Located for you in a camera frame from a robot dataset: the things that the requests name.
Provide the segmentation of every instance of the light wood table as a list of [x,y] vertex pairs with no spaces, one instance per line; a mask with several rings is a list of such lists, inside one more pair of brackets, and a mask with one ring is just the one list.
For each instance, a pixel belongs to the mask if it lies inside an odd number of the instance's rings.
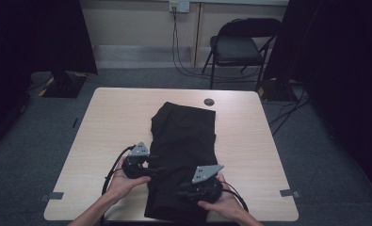
[[[204,104],[206,98],[215,104]],[[59,175],[54,192],[62,200],[50,200],[47,220],[72,220],[101,195],[105,177],[120,152],[143,141],[153,141],[151,118],[165,103],[216,111],[215,153],[227,182],[237,189],[262,221],[294,221],[299,217],[283,166],[267,125],[259,97],[251,91],[195,89],[96,89],[86,115]],[[144,217],[146,185],[134,188],[105,214],[107,220],[150,221]],[[208,221],[226,221],[210,213]]]

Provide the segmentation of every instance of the power outlet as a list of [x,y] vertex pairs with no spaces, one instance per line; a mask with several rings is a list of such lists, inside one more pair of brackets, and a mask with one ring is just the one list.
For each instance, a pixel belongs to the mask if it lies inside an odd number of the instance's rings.
[[180,12],[189,12],[189,2],[180,1],[179,9],[180,9]]
[[179,1],[169,1],[169,11],[180,11]]

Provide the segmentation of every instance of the person's right hand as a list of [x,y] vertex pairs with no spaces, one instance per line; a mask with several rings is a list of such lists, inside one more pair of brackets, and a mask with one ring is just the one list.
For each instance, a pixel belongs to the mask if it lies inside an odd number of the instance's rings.
[[[230,190],[229,186],[225,183],[226,181],[223,174],[218,174],[217,178],[223,184],[223,189]],[[215,203],[199,201],[198,205],[205,210],[215,211],[227,219],[234,220],[240,225],[262,225],[252,215],[244,210],[235,196],[229,192],[221,192],[220,198]]]

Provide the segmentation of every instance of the gray carpet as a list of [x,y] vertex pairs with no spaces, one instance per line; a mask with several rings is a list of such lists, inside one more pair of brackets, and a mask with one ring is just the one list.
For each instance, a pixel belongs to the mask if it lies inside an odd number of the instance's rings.
[[[218,74],[237,71],[222,69]],[[34,85],[48,76],[33,74]],[[105,69],[88,78],[77,99],[40,98],[40,88],[30,90],[25,113],[0,141],[0,225],[68,223],[46,221],[46,202],[39,198],[54,189],[93,91],[99,87],[207,89],[209,81],[181,75],[176,69]],[[252,90],[253,84],[217,84],[215,88]],[[263,103],[267,120],[286,111],[285,104]],[[288,182],[301,194],[296,199],[299,219],[266,225],[372,225],[372,186],[331,139],[311,104],[294,112],[274,140]]]

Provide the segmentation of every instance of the black cloth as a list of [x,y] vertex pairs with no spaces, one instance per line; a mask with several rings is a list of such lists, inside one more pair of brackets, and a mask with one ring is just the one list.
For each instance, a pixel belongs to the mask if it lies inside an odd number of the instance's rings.
[[152,118],[149,168],[166,167],[148,183],[144,216],[190,225],[206,223],[208,211],[178,197],[181,183],[190,183],[197,166],[216,165],[216,112],[165,103]]

